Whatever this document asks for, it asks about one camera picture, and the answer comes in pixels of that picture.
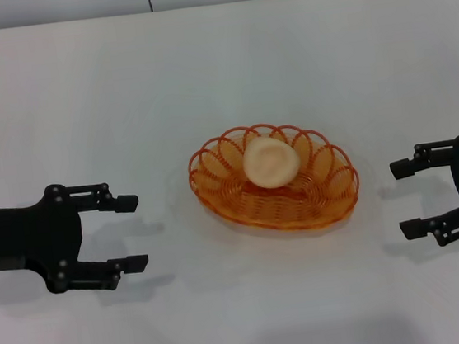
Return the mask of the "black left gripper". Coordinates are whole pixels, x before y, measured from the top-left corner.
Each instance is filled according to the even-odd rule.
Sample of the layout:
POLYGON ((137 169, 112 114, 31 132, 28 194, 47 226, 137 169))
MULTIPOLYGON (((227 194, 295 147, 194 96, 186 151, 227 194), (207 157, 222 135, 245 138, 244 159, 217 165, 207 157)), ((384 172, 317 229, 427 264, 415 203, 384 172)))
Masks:
POLYGON ((0 209, 0 271, 34 271, 52 293, 116 290, 123 274, 145 270, 148 255, 77 262, 82 242, 78 212, 130 213, 138 201, 135 195, 114 196, 107 183, 52 185, 32 206, 0 209))

